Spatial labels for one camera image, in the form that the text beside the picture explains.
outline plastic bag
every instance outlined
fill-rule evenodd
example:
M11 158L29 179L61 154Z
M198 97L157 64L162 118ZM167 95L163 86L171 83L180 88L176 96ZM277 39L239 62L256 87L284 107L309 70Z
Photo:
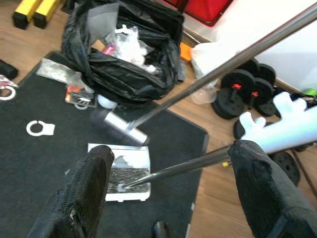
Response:
M151 74L132 63L91 49L89 9L111 3L87 0L69 17L62 40L63 54L85 74L84 82L98 94L121 104L143 105L166 95L178 79L183 16L149 0L119 1L117 29L138 27L139 40L154 48L145 65L160 68Z

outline wooden floor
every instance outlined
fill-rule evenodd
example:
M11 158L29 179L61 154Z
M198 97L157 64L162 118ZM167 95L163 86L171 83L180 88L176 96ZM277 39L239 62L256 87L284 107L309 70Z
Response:
M60 49L63 28L68 17L66 13L58 10L45 30L32 24L27 30L20 30L13 27L11 21L11 15L19 2L20 0L0 2L0 58L19 69L17 82L23 79L48 52ZM188 65L186 82L177 86L159 103L180 92L192 83L193 79L193 72ZM210 135L208 151L227 145L234 139L232 126L236 119L219 118L209 104L198 106L187 98L173 106L171 110L208 131ZM258 116L256 112L252 113L254 117ZM271 117L267 120L276 121L277 118ZM299 156L314 185L317 186L317 148L310 148ZM317 208L317 200L303 176L299 189ZM189 237L252 237L240 205L232 168L215 165L203 170Z

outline orange object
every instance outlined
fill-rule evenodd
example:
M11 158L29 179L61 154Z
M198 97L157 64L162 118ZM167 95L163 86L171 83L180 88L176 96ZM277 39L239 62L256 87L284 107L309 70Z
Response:
M184 44L183 42L180 43L180 57L182 60L189 62L192 59L190 54L191 50L192 48L190 46Z

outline white plastic tube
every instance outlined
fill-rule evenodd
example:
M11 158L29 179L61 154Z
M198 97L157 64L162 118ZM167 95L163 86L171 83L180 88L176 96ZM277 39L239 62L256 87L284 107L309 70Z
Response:
M267 154L317 141L317 107L305 111L306 102L292 102L286 92L276 95L273 102L281 120L264 127L263 120L254 122L250 112L243 113L240 122L246 133L241 139L256 142Z

